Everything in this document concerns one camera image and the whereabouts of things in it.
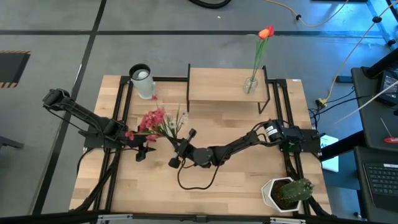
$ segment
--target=white pot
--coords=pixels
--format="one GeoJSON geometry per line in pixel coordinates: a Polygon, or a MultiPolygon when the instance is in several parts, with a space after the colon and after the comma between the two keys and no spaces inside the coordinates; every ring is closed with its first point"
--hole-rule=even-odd
{"type": "Polygon", "coordinates": [[[277,180],[290,180],[293,181],[292,178],[290,177],[283,177],[283,178],[276,178],[276,179],[271,179],[269,180],[262,188],[261,188],[261,193],[262,193],[262,200],[264,203],[279,212],[296,212],[300,209],[301,206],[301,201],[298,202],[297,206],[294,209],[289,209],[289,210],[283,210],[278,207],[278,205],[274,202],[274,199],[271,197],[271,190],[272,186],[274,186],[275,181],[277,180]]]}

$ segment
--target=glass vase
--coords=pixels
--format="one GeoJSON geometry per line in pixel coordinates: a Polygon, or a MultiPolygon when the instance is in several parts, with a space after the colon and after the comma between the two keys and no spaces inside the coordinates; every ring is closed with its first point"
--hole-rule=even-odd
{"type": "Polygon", "coordinates": [[[255,77],[253,79],[248,77],[243,83],[243,92],[248,95],[253,94],[258,84],[259,83],[255,77]]]}

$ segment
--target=gray floor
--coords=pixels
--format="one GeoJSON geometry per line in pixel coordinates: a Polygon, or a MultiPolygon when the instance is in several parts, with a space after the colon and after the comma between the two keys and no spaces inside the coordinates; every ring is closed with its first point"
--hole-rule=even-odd
{"type": "MultiPolygon", "coordinates": [[[[309,0],[280,2],[301,13],[310,24],[323,21],[341,5],[309,0]]],[[[387,7],[384,1],[372,3],[377,12],[387,7]]],[[[1,1],[0,30],[91,30],[99,5],[100,1],[94,0],[1,1]]],[[[218,11],[202,9],[186,0],[113,0],[105,7],[99,29],[259,30],[272,24],[276,30],[364,31],[371,18],[365,4],[349,3],[329,23],[309,29],[298,24],[288,10],[262,0],[235,0],[218,11]]],[[[392,35],[396,22],[391,12],[386,13],[386,20],[386,29],[392,35]]],[[[255,39],[243,35],[97,35],[77,101],[92,110],[102,76],[127,75],[135,63],[148,64],[158,76],[184,76],[188,63],[194,67],[251,68],[255,39]]],[[[41,100],[50,88],[72,89],[87,41],[86,35],[0,35],[1,50],[32,51],[20,85],[0,89],[0,135],[25,143],[20,151],[9,147],[0,151],[0,217],[30,213],[60,124],[41,107],[41,100]]],[[[275,36],[264,64],[271,78],[301,78],[308,107],[314,107],[315,99],[327,95],[338,67],[357,41],[275,36]]],[[[388,52],[383,39],[366,38],[348,60],[343,74],[349,75],[352,67],[372,65],[388,52]]],[[[351,87],[336,85],[332,98],[349,93],[351,87]]],[[[352,101],[324,113],[319,130],[337,138],[361,130],[358,114],[339,124],[326,122],[340,119],[355,108],[352,101]]],[[[75,128],[69,127],[45,213],[68,210],[83,140],[75,128]]],[[[335,215],[352,218],[351,214],[359,210],[355,191],[328,187],[328,193],[335,215]],[[346,198],[352,203],[345,203],[346,198]]]]}

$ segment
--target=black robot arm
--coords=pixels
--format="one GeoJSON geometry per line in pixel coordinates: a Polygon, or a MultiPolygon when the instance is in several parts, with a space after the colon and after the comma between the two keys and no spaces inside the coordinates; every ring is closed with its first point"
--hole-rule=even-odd
{"type": "Polygon", "coordinates": [[[182,159],[190,159],[198,166],[209,168],[212,164],[214,166],[223,165],[233,154],[250,146],[260,144],[272,147],[283,143],[296,144],[303,141],[304,136],[298,126],[285,128],[281,125],[281,122],[284,121],[268,120],[258,123],[245,136],[225,146],[206,148],[196,148],[190,144],[190,141],[196,135],[196,131],[191,129],[187,139],[179,140],[175,147],[177,156],[170,160],[169,165],[178,168],[180,165],[178,158],[181,157],[182,159]],[[258,134],[257,131],[261,128],[264,128],[265,133],[258,134]]]}
{"type": "MultiPolygon", "coordinates": [[[[138,147],[139,152],[147,152],[148,148],[144,147],[146,137],[143,135],[136,135],[134,140],[129,140],[126,137],[126,132],[129,131],[129,127],[125,124],[116,121],[115,119],[109,119],[100,117],[94,114],[90,110],[84,108],[75,102],[67,91],[62,89],[50,90],[50,92],[43,99],[43,106],[47,110],[54,111],[66,111],[72,114],[74,117],[80,119],[86,124],[94,127],[97,133],[88,133],[86,131],[79,131],[80,134],[87,136],[88,134],[95,134],[99,138],[103,138],[105,142],[111,142],[113,145],[117,145],[120,148],[123,146],[129,146],[131,148],[138,147]]],[[[145,159],[145,153],[139,153],[136,160],[141,161],[145,159]]]]}

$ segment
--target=black floor stripe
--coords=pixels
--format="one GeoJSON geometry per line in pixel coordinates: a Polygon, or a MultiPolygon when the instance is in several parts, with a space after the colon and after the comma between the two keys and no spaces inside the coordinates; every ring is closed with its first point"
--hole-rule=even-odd
{"type": "MultiPolygon", "coordinates": [[[[0,35],[257,35],[258,30],[0,30],[0,35]]],[[[275,31],[275,35],[361,37],[364,31],[275,31]]],[[[367,37],[381,38],[370,31],[367,37]]]]}
{"type": "MultiPolygon", "coordinates": [[[[88,59],[90,57],[91,50],[93,49],[93,45],[94,45],[94,41],[95,41],[95,37],[96,37],[95,33],[98,30],[98,27],[100,26],[100,22],[101,22],[102,15],[104,13],[105,5],[106,5],[106,0],[101,0],[101,5],[99,6],[99,9],[98,9],[98,13],[97,13],[97,16],[95,19],[93,30],[91,32],[90,38],[88,39],[85,53],[83,54],[83,59],[81,61],[81,67],[79,69],[75,84],[72,88],[71,98],[74,100],[77,98],[77,94],[80,90],[81,82],[83,81],[83,77],[84,77],[84,74],[86,71],[88,59]]],[[[71,115],[69,113],[66,113],[64,116],[64,119],[67,121],[70,121],[70,118],[71,118],[71,115]]],[[[65,140],[67,130],[68,130],[68,123],[66,121],[62,121],[61,127],[57,134],[57,138],[55,140],[55,143],[53,144],[49,165],[47,166],[47,169],[46,169],[43,181],[42,181],[42,185],[39,190],[39,194],[37,195],[37,200],[35,202],[33,212],[32,212],[33,215],[38,215],[38,214],[42,213],[43,206],[45,203],[45,198],[47,197],[47,193],[50,188],[52,177],[54,175],[55,168],[57,167],[58,158],[61,153],[62,145],[65,140]]]]}
{"type": "MultiPolygon", "coordinates": [[[[258,30],[100,30],[97,35],[257,35],[258,30]]],[[[362,37],[364,31],[275,31],[276,36],[333,36],[362,37]]],[[[370,31],[368,37],[382,38],[379,31],[370,31]]]]}
{"type": "Polygon", "coordinates": [[[0,35],[91,35],[91,30],[0,30],[0,35]]]}

